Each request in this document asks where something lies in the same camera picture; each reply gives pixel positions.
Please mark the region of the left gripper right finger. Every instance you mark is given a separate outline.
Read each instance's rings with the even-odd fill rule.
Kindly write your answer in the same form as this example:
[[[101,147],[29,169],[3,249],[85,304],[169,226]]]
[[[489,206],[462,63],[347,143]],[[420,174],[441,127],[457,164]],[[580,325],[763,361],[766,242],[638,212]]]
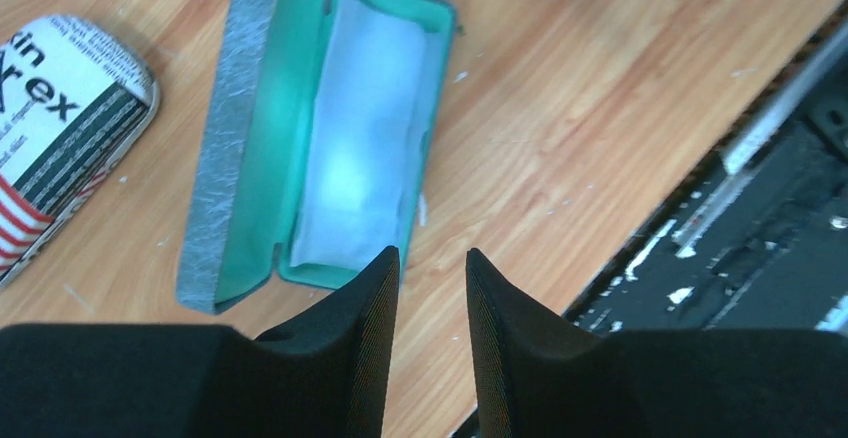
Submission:
[[[799,329],[583,330],[478,249],[466,296],[485,437],[843,437],[847,339]]]

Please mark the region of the blue cleaning cloth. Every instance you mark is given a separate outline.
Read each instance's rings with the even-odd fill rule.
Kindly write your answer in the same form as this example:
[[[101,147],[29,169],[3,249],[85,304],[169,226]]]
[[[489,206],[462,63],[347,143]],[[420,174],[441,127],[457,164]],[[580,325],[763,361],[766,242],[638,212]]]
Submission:
[[[401,244],[445,51],[416,22],[337,1],[291,266],[358,271]]]

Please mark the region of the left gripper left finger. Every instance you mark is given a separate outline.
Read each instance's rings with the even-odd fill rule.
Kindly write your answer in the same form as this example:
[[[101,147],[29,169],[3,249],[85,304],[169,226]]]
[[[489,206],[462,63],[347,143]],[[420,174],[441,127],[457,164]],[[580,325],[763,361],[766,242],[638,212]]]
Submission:
[[[399,288],[389,246],[250,338],[225,325],[29,323],[1,331],[5,437],[377,437]]]

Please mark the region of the striped printed glasses pouch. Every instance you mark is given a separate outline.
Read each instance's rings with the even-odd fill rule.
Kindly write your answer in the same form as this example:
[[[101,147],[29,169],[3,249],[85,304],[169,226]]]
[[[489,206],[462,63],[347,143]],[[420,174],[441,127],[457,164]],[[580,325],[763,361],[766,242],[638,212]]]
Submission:
[[[40,17],[1,46],[1,282],[93,195],[156,115],[132,48],[83,18]]]

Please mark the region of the grey glasses case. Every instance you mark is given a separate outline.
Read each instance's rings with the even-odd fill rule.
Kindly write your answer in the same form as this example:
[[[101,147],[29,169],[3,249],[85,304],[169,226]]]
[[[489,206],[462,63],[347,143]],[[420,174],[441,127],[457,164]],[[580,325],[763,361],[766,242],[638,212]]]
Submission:
[[[176,297],[219,314],[271,276],[335,290],[358,271],[291,266],[304,192],[314,100],[338,0],[231,0],[199,161]],[[421,201],[440,95],[457,26],[445,0],[362,0],[378,11],[441,34],[446,51],[435,105],[402,222],[399,263],[408,255]]]

